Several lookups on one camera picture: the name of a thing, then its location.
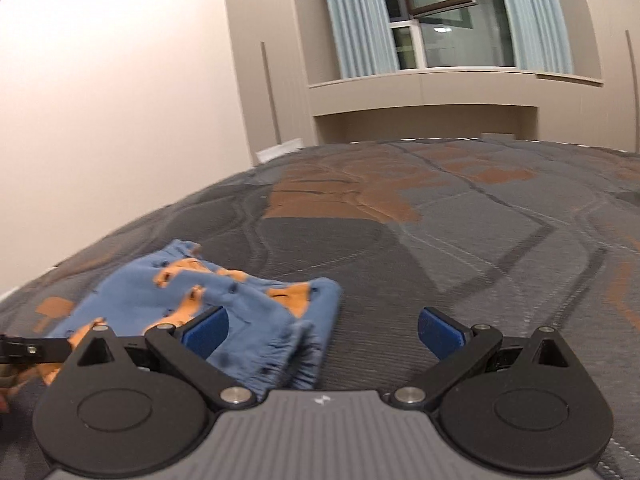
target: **silver screw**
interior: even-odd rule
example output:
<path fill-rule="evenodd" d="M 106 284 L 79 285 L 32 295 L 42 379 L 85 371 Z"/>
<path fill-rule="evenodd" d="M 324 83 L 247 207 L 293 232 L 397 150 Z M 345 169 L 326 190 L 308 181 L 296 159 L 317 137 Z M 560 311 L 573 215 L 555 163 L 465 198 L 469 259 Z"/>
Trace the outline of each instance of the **silver screw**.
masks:
<path fill-rule="evenodd" d="M 251 391 L 242 386 L 232 386 L 220 392 L 220 399 L 229 404 L 242 404 L 251 400 Z"/>
<path fill-rule="evenodd" d="M 395 397 L 397 400 L 402 402 L 403 404 L 416 404 L 418 402 L 422 402 L 427 395 L 420 388 L 415 388 L 414 386 L 405 386 L 404 388 L 400 388 L 396 390 Z"/>

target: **mattress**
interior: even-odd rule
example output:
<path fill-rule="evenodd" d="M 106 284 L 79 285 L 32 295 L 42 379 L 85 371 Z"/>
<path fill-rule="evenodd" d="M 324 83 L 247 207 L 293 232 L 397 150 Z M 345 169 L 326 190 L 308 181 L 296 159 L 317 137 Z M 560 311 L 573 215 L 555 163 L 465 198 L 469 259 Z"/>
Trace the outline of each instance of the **mattress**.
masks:
<path fill-rule="evenodd" d="M 640 479 L 640 158 L 469 139 L 307 148 L 109 234 L 0 303 L 0 332 L 44 335 L 119 266 L 175 238 L 204 259 L 344 290 L 318 386 L 388 388 L 436 362 L 417 316 L 436 306 L 505 335 L 561 330 L 610 403 L 603 478 Z M 12 391 L 0 478 L 47 471 L 30 430 L 45 386 Z"/>

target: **ribbed gray surface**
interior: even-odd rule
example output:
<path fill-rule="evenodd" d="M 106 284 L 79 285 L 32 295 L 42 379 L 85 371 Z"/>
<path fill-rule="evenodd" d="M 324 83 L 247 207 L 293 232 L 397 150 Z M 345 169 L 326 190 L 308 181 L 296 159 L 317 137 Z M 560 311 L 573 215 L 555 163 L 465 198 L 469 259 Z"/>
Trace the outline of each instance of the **ribbed gray surface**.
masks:
<path fill-rule="evenodd" d="M 48 480 L 79 477 L 54 472 Z M 272 392 L 220 417 L 188 458 L 138 480 L 504 480 L 457 455 L 423 413 L 376 392 Z M 583 471 L 567 480 L 596 480 Z"/>

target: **triangular cutout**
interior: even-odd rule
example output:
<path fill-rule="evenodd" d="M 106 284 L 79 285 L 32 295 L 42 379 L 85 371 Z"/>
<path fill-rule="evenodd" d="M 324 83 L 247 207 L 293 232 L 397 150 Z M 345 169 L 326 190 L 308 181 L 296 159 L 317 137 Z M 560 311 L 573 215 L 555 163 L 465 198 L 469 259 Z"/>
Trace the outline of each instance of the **triangular cutout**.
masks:
<path fill-rule="evenodd" d="M 96 338 L 89 343 L 89 346 L 78 361 L 78 366 L 92 366 L 111 363 L 115 361 L 107 342 L 102 338 Z"/>
<path fill-rule="evenodd" d="M 562 352 L 552 339 L 545 339 L 538 350 L 538 363 L 546 366 L 557 366 L 567 368 L 567 364 Z"/>

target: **white wall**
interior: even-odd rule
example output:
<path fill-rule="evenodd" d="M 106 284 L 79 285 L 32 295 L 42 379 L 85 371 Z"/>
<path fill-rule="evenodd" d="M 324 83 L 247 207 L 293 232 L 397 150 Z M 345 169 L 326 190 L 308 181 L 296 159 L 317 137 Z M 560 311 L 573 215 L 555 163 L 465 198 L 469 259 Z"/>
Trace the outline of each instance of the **white wall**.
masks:
<path fill-rule="evenodd" d="M 0 0 L 0 292 L 249 166 L 225 0 Z"/>

